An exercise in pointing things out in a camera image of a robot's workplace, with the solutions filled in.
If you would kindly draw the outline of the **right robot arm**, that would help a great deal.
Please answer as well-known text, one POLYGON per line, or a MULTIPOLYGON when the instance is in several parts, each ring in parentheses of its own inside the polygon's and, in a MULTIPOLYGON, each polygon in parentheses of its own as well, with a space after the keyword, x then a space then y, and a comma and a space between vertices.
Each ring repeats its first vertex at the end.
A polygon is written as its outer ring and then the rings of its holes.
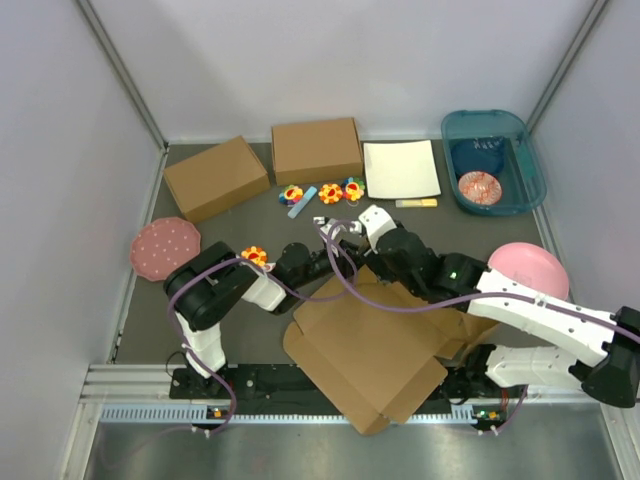
POLYGON ((576 388, 618 408, 632 408, 639 390, 639 312, 593 310, 559 300, 509 279, 464 254, 436 254, 394 221, 359 222, 366 264, 382 280, 439 308, 452 307, 546 341, 544 347, 481 345, 466 380, 476 394, 499 387, 576 388))

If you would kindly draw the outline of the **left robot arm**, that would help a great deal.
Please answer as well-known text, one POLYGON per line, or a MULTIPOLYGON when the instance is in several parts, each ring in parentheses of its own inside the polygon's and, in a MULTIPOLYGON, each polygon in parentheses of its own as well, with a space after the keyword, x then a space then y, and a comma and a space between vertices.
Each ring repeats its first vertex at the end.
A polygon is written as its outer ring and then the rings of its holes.
POLYGON ((181 340, 186 375, 194 387, 209 397, 226 387, 220 322, 237 303, 280 315, 308 299, 304 287, 332 273, 325 249, 311 252, 302 243, 291 243, 275 263, 260 267, 224 242, 171 273, 163 285, 168 317, 181 340))

